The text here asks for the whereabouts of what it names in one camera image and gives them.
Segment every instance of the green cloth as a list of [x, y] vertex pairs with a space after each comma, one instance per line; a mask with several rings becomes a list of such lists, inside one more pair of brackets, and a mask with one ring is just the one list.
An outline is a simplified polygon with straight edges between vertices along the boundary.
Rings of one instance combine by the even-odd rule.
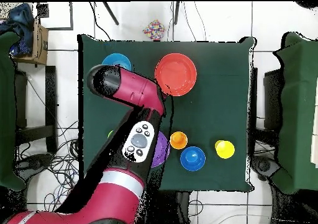
[[[182, 53], [196, 66], [197, 80], [184, 96], [174, 97], [172, 133], [182, 131], [188, 146], [200, 147], [206, 155], [202, 169], [189, 172], [182, 167], [182, 150], [171, 148], [166, 161], [161, 190], [237, 190], [250, 191], [245, 181], [247, 157], [247, 99], [249, 51], [253, 38], [242, 43], [205, 42], [102, 42], [82, 35], [84, 70], [84, 173], [94, 156], [128, 111], [128, 107], [90, 92], [86, 78], [89, 70], [111, 53], [127, 56], [132, 71], [154, 78], [155, 67], [165, 55]], [[160, 131], [168, 136], [171, 98], [166, 100], [167, 115]], [[229, 159], [216, 155], [214, 143], [229, 140], [235, 154]], [[151, 170], [151, 175], [161, 169]]]
[[25, 188], [24, 181], [13, 172], [16, 146], [16, 97], [13, 61], [9, 49], [19, 40], [17, 34], [0, 35], [0, 186], [12, 190]]
[[272, 180], [285, 194], [299, 189], [318, 190], [318, 169], [311, 163], [318, 42], [305, 40], [296, 33], [286, 35], [277, 56], [283, 61], [285, 85], [281, 93], [283, 126], [279, 133], [280, 169]]

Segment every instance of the yellow cup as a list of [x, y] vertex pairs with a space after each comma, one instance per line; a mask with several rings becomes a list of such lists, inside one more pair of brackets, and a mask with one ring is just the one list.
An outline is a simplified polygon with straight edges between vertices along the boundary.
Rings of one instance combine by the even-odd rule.
[[220, 158], [227, 159], [234, 155], [235, 147], [230, 141], [219, 140], [214, 146]]

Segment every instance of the red plate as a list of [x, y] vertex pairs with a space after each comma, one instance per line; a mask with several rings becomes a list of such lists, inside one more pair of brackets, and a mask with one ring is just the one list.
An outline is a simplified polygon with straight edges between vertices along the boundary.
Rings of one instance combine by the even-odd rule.
[[155, 78], [165, 94], [183, 96], [196, 83], [196, 67], [187, 56], [170, 53], [157, 64]]

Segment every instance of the blue cloth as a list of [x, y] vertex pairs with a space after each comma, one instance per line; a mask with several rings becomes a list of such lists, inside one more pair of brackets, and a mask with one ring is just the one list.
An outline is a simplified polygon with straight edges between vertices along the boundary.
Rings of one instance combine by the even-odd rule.
[[8, 19], [0, 24], [0, 35], [13, 31], [20, 40], [10, 48], [13, 56], [32, 53], [33, 50], [34, 18], [31, 8], [23, 3], [9, 11]]

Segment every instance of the orange cup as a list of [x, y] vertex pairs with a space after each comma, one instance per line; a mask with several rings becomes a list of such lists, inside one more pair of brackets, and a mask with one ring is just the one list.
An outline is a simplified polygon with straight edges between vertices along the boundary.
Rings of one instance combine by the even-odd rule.
[[174, 132], [170, 136], [170, 145], [176, 149], [181, 150], [188, 144], [188, 138], [183, 132]]

